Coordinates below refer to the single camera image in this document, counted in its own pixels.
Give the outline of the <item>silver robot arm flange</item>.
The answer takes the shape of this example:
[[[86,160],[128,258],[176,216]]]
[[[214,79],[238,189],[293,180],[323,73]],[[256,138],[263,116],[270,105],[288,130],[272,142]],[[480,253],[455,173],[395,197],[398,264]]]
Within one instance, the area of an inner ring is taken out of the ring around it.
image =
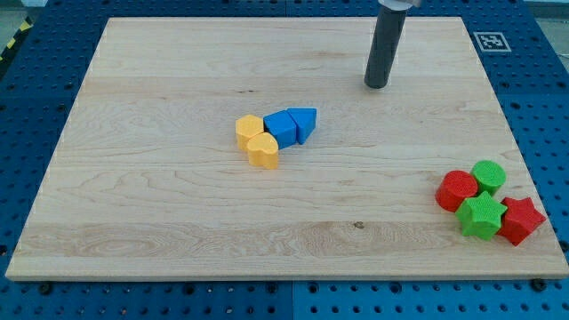
[[[407,11],[412,7],[420,7],[422,0],[378,0],[378,3],[392,11]]]

